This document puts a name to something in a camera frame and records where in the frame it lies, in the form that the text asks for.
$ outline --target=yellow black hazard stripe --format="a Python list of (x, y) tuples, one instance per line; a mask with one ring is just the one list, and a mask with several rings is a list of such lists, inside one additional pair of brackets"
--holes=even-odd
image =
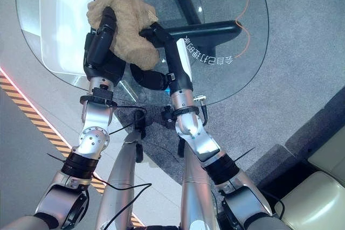
[[(67, 157), (71, 148), (67, 141), (57, 132), (50, 122), (37, 110), (30, 100), (20, 91), (20, 89), (11, 81), (11, 79), (0, 68), (0, 87), (12, 99), (20, 110), (28, 117), (39, 131), (61, 152)], [(91, 185), (103, 194), (106, 185), (97, 179), (92, 179)], [(144, 226), (139, 218), (132, 214), (131, 221), (134, 226)]]

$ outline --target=chair cushion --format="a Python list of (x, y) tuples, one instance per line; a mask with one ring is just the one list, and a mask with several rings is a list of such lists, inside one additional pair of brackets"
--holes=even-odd
[(345, 186), (345, 127), (310, 156), (308, 161)]
[[(315, 172), (281, 200), (282, 220), (293, 230), (344, 230), (345, 188), (324, 172)], [(275, 210), (281, 214), (282, 205)]]

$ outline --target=black joint ring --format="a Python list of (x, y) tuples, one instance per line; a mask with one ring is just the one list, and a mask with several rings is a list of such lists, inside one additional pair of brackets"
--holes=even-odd
[(178, 110), (174, 110), (172, 115), (173, 115), (173, 117), (177, 117), (177, 116), (180, 116), (182, 114), (192, 113), (193, 111), (195, 112), (196, 115), (199, 115), (199, 113), (200, 113), (199, 108), (197, 106), (190, 106), (190, 107), (185, 107), (185, 108), (181, 108)]

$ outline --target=beige towel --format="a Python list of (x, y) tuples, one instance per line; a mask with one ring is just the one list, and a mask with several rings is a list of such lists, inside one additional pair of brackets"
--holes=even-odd
[(95, 0), (87, 5), (86, 16), (91, 27), (98, 29), (107, 6), (114, 10), (117, 18), (117, 32), (110, 50), (142, 70), (153, 69), (159, 53), (152, 43), (139, 36), (139, 32), (158, 21), (155, 8), (143, 0)]

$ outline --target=round glass tabletop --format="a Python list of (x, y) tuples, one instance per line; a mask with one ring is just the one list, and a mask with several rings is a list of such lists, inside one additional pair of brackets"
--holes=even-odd
[[(84, 10), (91, 0), (16, 1), (23, 35), (40, 63), (61, 80), (87, 89), (88, 81), (82, 70), (78, 73), (78, 69), (82, 68), (84, 54), (82, 42), (88, 32), (83, 30), (89, 28)], [(207, 27), (210, 23), (217, 23), (216, 29), (213, 28), (214, 31), (202, 40), (195, 39), (188, 30), (181, 34), (191, 63), (194, 95), (206, 95), (207, 104), (219, 102), (235, 94), (256, 75), (263, 62), (268, 41), (268, 12), (265, 0), (144, 1), (155, 7), (158, 22), (172, 31), (176, 28), (185, 28), (184, 26), (192, 25), (194, 29), (198, 29)], [(74, 12), (74, 15), (68, 16), (69, 11)], [(67, 18), (68, 26), (64, 24), (63, 18)], [(241, 28), (238, 36), (233, 37), (224, 28), (224, 24), (228, 23)], [(218, 29), (221, 33), (215, 36)], [(80, 37), (69, 33), (70, 31), (78, 31)], [(63, 44), (60, 46), (65, 52), (60, 51), (59, 55), (51, 56), (53, 58), (45, 55), (47, 48), (55, 50), (46, 44), (48, 40), (59, 38), (63, 38), (62, 42), (66, 43), (66, 48)], [(154, 70), (167, 73), (164, 49), (159, 48), (158, 51), (160, 61)], [(73, 62), (68, 62), (68, 59), (64, 63), (55, 60), (61, 55), (63, 58), (68, 58), (68, 53), (71, 54)], [(69, 66), (75, 66), (77, 72), (71, 72)], [(117, 85), (114, 96), (116, 99), (159, 106), (170, 103), (167, 90), (154, 91), (138, 85), (130, 73), (129, 66)]]

